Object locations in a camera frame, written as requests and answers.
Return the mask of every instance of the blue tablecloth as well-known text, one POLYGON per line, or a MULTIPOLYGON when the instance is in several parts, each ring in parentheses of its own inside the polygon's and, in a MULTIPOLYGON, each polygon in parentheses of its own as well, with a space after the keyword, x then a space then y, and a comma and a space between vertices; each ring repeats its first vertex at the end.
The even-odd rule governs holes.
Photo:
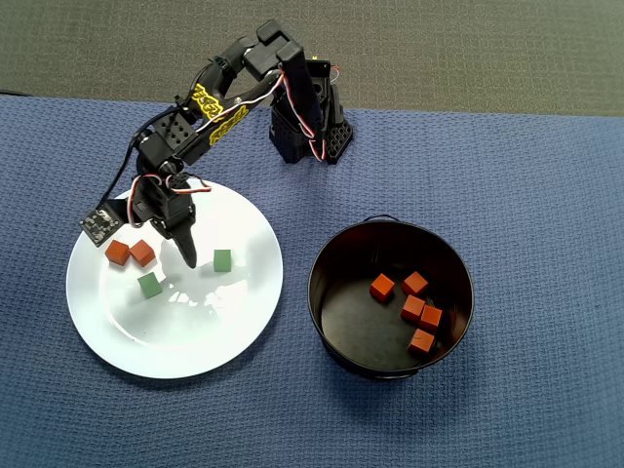
POLYGON ((2 466, 624 466, 624 119, 349 110, 337 166, 290 166, 258 109, 193 172, 272 223, 280 304, 231 363, 156 381, 90 351, 64 279, 78 218, 163 108, 0 97, 2 466), (306 305, 319 249, 377 213, 445 238, 476 293, 461 344, 395 382, 335 364, 306 305))

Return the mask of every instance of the circuit board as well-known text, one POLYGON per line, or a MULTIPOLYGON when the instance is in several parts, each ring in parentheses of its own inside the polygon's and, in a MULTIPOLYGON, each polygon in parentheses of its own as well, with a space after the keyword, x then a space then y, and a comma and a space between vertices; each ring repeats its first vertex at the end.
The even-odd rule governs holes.
POLYGON ((106 242, 123 225, 121 218, 106 205, 93 210, 80 220, 80 227, 96 247, 106 242))

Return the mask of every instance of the wooden block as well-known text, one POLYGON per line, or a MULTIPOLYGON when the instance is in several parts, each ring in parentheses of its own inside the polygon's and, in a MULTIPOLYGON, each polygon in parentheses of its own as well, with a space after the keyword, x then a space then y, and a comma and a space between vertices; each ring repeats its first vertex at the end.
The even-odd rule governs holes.
POLYGON ((232 252, 229 250, 214 250, 214 271, 232 271, 232 252))
POLYGON ((377 279, 374 280, 370 285, 370 293, 377 300, 385 302, 392 293, 393 288, 394 282, 386 275, 381 274, 377 276, 377 279))
POLYGON ((414 297, 413 295, 408 295, 408 300, 406 300, 403 310, 401 311, 401 317, 410 322, 418 322, 424 305, 424 300, 414 297))
POLYGON ((435 337, 433 334, 418 329, 416 333, 413 334, 408 350, 414 353, 427 354, 431 351, 434 339, 435 337))
POLYGON ((405 294, 419 295, 426 286, 427 281, 417 271, 414 271, 403 282, 403 292, 405 294))
POLYGON ((163 287, 160 283, 158 283, 154 272, 138 278, 138 283, 140 284, 140 290, 143 291, 143 295, 146 299, 158 295, 163 291, 163 287))
POLYGON ((422 309, 422 315, 420 316, 419 327, 425 329, 431 333, 435 333, 442 319, 442 310, 436 309, 430 305, 425 305, 422 309))
POLYGON ((124 266, 130 257, 130 248, 126 244, 113 241, 104 254, 109 261, 124 266))
POLYGON ((140 266, 145 266, 147 263, 156 258, 156 254, 153 249, 145 241, 138 241, 132 247, 130 247, 130 255, 136 260, 140 266))

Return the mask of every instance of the black bowl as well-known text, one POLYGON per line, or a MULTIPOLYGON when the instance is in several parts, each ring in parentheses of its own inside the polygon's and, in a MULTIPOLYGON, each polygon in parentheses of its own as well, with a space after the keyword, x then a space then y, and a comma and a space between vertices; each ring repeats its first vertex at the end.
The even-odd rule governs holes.
POLYGON ((414 375, 444 359, 468 330, 474 293, 466 265, 449 244, 396 218, 374 219, 381 216, 348 227, 325 244, 310 272, 308 306, 323 343, 341 365, 387 379, 414 375), (408 351, 416 326, 401 318, 407 298, 401 284, 414 271, 429 282, 421 297, 443 311, 426 356, 408 351), (379 273, 396 283, 385 303, 369 292, 379 273))

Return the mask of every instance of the white plate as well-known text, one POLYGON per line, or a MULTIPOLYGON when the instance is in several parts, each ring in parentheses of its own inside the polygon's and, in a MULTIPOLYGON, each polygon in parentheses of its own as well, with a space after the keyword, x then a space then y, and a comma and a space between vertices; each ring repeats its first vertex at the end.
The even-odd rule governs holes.
POLYGON ((144 268, 131 257, 124 267, 109 264, 104 252, 112 240, 98 249, 85 233, 78 238, 67 268, 69 313, 111 365, 154 378, 210 371, 242 353, 271 319, 283 281, 275 233, 245 197, 209 184, 212 192, 192 195, 195 269, 149 222, 140 229, 125 225, 113 236, 129 246, 143 239, 154 249, 156 259, 144 268), (232 251, 231 272, 215 273, 215 249, 232 251), (164 291, 145 299, 137 278, 152 271, 164 291))

